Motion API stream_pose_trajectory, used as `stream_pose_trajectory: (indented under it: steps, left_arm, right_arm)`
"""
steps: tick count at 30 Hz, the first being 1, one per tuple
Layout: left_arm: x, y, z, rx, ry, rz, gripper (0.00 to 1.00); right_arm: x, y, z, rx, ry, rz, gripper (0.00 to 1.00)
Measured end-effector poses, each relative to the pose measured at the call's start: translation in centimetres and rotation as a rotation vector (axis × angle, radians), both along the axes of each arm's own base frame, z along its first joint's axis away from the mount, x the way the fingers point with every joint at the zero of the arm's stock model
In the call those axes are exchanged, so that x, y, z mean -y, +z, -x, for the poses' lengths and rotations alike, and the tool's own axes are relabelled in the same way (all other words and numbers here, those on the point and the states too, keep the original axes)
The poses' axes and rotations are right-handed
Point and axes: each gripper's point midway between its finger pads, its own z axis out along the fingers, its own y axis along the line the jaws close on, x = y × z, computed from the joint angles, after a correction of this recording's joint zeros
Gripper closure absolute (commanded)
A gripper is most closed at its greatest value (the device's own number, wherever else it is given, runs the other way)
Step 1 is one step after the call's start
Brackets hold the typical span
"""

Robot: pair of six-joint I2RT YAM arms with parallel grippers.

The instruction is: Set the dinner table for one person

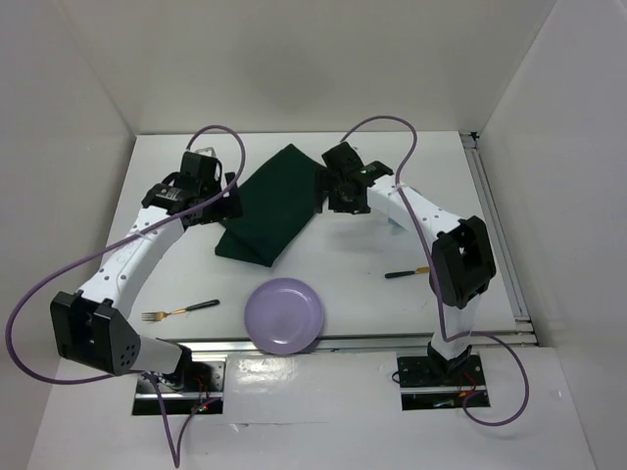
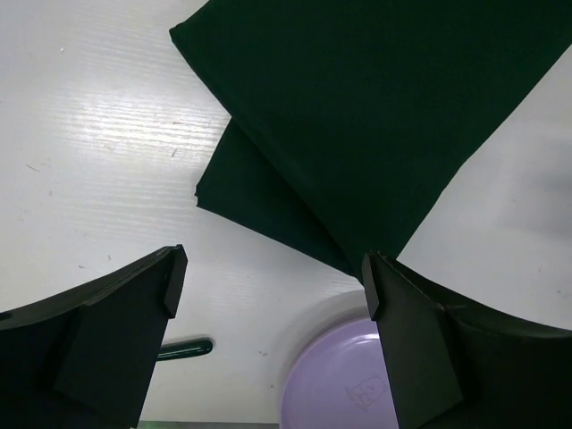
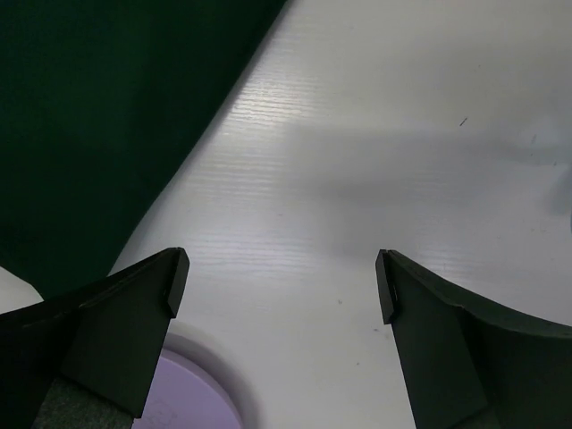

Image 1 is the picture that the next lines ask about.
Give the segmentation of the dark green cloth placemat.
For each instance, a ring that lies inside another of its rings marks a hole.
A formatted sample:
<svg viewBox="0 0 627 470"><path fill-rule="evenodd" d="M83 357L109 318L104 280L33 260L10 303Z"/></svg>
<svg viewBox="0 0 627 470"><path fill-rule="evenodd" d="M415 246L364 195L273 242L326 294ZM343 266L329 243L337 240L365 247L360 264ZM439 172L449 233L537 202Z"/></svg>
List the dark green cloth placemat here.
<svg viewBox="0 0 627 470"><path fill-rule="evenodd" d="M225 221L215 255L265 267L314 216L314 178L321 165L290 144L240 187L243 215Z"/></svg>

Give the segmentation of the gold knife black handle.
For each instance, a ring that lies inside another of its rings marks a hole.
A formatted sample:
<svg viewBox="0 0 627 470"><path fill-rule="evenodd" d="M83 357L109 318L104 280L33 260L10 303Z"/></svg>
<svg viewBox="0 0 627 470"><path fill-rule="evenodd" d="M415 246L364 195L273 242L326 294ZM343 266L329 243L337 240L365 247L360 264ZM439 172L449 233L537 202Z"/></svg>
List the gold knife black handle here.
<svg viewBox="0 0 627 470"><path fill-rule="evenodd" d="M415 275L415 274L428 274L428 273L430 273L430 270L431 270L430 267L423 266L423 267L419 267L419 268L413 269L413 270L388 272L388 273L384 274L384 278L385 279L396 279L396 278L401 278L401 277L412 276L412 275Z"/></svg>

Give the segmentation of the lilac plastic plate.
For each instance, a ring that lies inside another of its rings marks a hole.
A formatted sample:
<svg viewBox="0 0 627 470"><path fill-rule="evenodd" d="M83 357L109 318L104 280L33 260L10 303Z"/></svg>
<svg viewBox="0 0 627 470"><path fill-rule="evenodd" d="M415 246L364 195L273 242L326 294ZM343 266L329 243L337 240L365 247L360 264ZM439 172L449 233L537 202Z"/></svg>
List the lilac plastic plate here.
<svg viewBox="0 0 627 470"><path fill-rule="evenodd" d="M252 343L275 355L301 353L320 335L323 303L313 288L294 278L277 278L259 286L244 308L244 325Z"/></svg>

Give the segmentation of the gold fork black handle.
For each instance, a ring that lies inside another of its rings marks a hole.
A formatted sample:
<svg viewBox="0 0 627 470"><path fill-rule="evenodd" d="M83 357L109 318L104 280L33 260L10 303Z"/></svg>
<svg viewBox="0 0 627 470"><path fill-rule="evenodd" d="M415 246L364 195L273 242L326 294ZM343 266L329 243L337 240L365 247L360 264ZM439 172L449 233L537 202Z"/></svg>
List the gold fork black handle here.
<svg viewBox="0 0 627 470"><path fill-rule="evenodd" d="M219 306L219 305L220 305L220 300L209 300L209 301L205 301L199 304L190 305L190 306L180 308L177 310L172 310L172 311L143 312L141 314L141 320L144 322L151 322L151 323L160 322L160 321L164 321L165 319L173 315L190 313L193 311L198 311L198 310L211 308L211 307Z"/></svg>

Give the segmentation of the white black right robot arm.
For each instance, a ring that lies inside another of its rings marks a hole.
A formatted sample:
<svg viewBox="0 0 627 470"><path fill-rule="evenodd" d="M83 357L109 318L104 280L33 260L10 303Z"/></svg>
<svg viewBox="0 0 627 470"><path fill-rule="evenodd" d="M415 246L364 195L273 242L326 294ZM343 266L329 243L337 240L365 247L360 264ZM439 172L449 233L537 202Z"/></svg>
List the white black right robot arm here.
<svg viewBox="0 0 627 470"><path fill-rule="evenodd" d="M364 164L346 142L322 155L314 180L315 210L323 200L333 212L379 211L418 235L436 296L439 327L427 346L427 371L439 384L451 383L471 352L470 335L482 294L496 275L485 222L462 218L430 202L379 162Z"/></svg>

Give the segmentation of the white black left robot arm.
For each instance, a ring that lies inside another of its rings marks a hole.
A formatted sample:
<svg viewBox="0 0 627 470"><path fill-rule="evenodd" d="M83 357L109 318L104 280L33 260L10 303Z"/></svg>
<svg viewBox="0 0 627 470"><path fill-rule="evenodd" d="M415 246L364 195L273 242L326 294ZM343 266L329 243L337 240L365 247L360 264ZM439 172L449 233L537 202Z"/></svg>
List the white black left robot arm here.
<svg viewBox="0 0 627 470"><path fill-rule="evenodd" d="M173 391L185 389L208 367L193 362L192 352L173 341L139 335L128 321L143 285L163 258L194 225L241 215L233 184L213 150L187 151L180 169L151 188L128 243L113 250L103 266L75 293L58 293L50 304L61 357L111 375L140 371L158 374Z"/></svg>

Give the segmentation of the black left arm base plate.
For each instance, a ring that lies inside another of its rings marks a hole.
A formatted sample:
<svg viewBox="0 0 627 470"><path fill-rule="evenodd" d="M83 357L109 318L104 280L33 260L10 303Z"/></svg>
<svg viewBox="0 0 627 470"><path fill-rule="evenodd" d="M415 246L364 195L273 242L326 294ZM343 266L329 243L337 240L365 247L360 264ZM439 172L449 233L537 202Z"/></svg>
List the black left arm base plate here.
<svg viewBox="0 0 627 470"><path fill-rule="evenodd" d="M205 359L194 358L190 372L186 372L181 382L176 382L173 375L149 371L163 394L179 395L214 395L223 392L226 372L225 356L209 356Z"/></svg>

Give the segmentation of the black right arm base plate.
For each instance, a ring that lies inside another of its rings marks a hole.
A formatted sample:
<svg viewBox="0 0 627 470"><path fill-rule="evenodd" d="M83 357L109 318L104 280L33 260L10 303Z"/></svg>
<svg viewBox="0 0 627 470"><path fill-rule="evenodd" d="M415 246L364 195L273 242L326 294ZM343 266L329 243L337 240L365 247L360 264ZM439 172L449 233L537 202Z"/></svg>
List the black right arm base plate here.
<svg viewBox="0 0 627 470"><path fill-rule="evenodd" d="M486 385L482 362L477 354L472 354L463 365L448 375L437 372L427 356L399 356L397 366L403 388L473 388Z"/></svg>

